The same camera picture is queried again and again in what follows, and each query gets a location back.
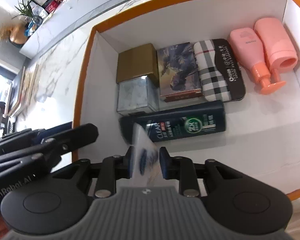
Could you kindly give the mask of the brown cardboard cube box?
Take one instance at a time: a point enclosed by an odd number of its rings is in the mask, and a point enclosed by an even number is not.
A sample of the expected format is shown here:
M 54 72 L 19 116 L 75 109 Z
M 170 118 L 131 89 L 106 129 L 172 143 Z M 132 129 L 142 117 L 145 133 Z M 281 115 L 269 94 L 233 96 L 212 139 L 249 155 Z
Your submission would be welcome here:
M 116 82 L 148 76 L 159 87 L 157 51 L 153 44 L 144 44 L 119 53 Z

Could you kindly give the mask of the large pink bottle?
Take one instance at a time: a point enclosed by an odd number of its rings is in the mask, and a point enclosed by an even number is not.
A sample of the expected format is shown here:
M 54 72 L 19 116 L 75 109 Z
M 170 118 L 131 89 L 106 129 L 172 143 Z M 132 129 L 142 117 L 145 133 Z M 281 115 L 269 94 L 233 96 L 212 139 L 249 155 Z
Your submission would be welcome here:
M 283 24 L 277 18 L 266 17 L 256 21 L 254 31 L 264 46 L 269 70 L 286 73 L 294 69 L 298 55 Z

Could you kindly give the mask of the gold vase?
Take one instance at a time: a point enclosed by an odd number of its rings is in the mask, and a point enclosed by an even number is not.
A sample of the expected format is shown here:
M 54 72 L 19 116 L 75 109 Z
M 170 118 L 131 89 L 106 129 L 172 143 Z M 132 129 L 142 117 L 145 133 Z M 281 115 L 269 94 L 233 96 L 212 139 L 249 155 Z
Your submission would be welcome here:
M 22 25 L 15 26 L 10 33 L 10 41 L 16 44 L 24 44 L 28 37 L 25 36 L 25 27 Z

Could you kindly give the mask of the white tube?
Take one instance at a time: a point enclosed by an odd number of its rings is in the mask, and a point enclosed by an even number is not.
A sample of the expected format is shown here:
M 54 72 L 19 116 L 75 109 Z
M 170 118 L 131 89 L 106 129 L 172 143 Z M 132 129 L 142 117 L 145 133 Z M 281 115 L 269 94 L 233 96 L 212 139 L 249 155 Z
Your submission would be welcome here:
M 161 172 L 159 151 L 139 124 L 133 126 L 132 142 L 132 166 L 130 168 L 132 185 L 137 187 L 154 186 Z

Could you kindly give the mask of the dark green shampoo bottle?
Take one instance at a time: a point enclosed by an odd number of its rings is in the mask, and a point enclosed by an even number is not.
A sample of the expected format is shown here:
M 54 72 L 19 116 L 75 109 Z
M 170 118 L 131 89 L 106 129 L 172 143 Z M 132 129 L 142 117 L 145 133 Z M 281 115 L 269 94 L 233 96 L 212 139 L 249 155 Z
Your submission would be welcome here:
M 153 113 L 133 114 L 119 119 L 122 136 L 133 142 L 133 126 L 140 125 L 153 142 L 196 137 L 224 132 L 226 118 L 220 100 L 168 109 Z

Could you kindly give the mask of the dark illustrated book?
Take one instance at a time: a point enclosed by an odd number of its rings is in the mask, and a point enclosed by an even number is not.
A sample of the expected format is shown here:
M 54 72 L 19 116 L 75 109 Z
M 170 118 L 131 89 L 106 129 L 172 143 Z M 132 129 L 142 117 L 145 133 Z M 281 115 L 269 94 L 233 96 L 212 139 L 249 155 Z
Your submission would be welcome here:
M 198 66 L 190 42 L 157 50 L 160 98 L 165 102 L 202 96 Z

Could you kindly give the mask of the stack of books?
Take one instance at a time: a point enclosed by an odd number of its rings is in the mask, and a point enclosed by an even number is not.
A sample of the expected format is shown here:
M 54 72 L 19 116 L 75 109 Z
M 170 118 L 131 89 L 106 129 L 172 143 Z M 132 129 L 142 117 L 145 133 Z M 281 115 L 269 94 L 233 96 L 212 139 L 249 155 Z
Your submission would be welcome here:
M 29 106 L 37 72 L 37 63 L 30 67 L 23 67 L 12 81 L 7 112 L 9 117 L 18 116 Z

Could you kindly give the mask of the pink pump lotion bottle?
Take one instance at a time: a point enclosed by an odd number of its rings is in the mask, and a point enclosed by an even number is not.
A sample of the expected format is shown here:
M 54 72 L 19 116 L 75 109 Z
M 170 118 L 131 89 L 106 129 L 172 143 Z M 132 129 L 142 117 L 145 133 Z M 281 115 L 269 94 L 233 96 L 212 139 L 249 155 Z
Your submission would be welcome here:
M 286 84 L 285 81 L 272 83 L 270 70 L 265 61 L 263 43 L 253 29 L 235 29 L 231 31 L 228 41 L 237 61 L 250 72 L 261 94 L 271 94 Z

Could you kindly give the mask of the clear silver square box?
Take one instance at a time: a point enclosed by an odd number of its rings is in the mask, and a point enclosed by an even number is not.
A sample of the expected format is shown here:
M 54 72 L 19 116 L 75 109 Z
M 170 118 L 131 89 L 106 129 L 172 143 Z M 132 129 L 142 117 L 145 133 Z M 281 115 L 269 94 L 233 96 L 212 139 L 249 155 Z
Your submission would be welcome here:
M 118 84 L 117 113 L 131 115 L 158 110 L 158 91 L 148 76 L 136 77 Z

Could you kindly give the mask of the potted green plant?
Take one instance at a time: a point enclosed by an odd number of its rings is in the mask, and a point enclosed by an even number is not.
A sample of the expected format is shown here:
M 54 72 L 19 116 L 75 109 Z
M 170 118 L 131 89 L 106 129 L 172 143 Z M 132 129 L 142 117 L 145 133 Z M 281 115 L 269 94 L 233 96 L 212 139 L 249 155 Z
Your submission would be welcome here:
M 18 1 L 18 5 L 15 6 L 15 9 L 18 11 L 18 15 L 13 16 L 12 18 L 17 18 L 19 16 L 25 16 L 30 18 L 34 24 L 36 24 L 38 27 L 42 24 L 43 19 L 39 15 L 35 15 L 33 13 L 33 10 L 31 8 L 30 2 L 25 2 L 24 0 L 21 0 L 21 2 Z

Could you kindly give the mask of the orange cardboard box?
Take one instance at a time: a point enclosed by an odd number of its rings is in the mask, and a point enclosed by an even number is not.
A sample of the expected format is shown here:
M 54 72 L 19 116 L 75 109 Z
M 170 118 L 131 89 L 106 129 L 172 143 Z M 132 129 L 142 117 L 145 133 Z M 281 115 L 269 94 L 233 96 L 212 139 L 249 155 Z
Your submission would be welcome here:
M 123 155 L 138 134 L 300 198 L 300 0 L 151 0 L 92 27 L 74 159 Z

